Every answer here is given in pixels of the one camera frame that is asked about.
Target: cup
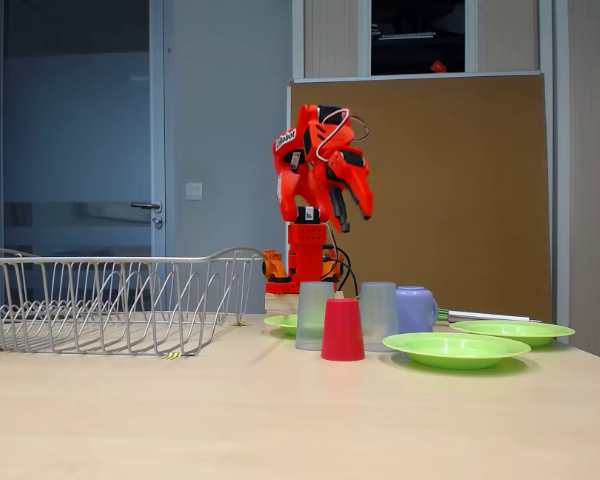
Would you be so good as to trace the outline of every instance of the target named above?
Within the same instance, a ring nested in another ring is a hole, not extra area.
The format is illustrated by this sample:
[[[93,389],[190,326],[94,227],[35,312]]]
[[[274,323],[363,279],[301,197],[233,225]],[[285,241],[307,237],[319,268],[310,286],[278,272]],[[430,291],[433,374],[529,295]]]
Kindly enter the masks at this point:
[[[298,299],[296,348],[320,351],[327,300],[334,297],[333,283],[303,282]]]
[[[353,298],[327,300],[320,356],[325,360],[341,362],[364,358],[358,300]]]
[[[398,333],[395,283],[363,282],[360,285],[360,321],[366,351],[393,351],[382,344],[382,339]]]
[[[438,304],[424,287],[398,287],[398,333],[432,332]]]

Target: gray cup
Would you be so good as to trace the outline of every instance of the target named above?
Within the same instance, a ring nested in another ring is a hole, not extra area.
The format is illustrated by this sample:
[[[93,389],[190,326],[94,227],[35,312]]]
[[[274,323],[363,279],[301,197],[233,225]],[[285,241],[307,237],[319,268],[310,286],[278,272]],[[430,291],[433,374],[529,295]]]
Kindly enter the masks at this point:
[[[333,297],[333,283],[304,282],[300,284],[296,348],[314,351],[322,349],[324,311],[327,300]]]
[[[398,333],[395,283],[362,283],[360,286],[360,321],[366,351],[393,351],[382,344],[382,339]]]

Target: plate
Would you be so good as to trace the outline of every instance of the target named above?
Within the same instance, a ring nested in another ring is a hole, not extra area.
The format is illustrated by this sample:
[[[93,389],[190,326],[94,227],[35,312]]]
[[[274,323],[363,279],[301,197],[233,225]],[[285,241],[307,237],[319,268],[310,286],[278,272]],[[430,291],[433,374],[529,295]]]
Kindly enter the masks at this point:
[[[530,347],[542,347],[554,337],[573,335],[575,330],[552,323],[514,322],[510,320],[476,320],[449,324],[454,330],[478,335],[510,338]]]
[[[431,367],[476,370],[492,367],[503,358],[527,353],[531,348],[507,338],[465,333],[403,333],[382,340],[387,347],[405,352],[412,360]]]
[[[275,317],[267,317],[264,323],[274,327],[280,327],[282,331],[290,337],[296,336],[296,326],[298,324],[298,315],[276,315]]]

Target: small yellow object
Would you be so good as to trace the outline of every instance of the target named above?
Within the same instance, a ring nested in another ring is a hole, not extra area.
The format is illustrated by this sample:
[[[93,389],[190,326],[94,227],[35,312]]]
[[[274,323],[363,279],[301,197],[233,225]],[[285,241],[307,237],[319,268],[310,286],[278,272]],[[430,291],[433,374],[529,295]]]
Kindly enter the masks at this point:
[[[164,357],[162,357],[162,359],[163,360],[177,360],[181,356],[182,356],[181,352],[169,352]]]

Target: dish rack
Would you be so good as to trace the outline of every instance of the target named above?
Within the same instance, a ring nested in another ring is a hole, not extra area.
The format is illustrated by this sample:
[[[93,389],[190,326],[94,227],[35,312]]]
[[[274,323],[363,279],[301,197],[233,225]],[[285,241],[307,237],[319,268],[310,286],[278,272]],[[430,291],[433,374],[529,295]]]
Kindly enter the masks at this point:
[[[197,355],[242,323],[257,250],[201,258],[38,257],[0,249],[0,351]]]

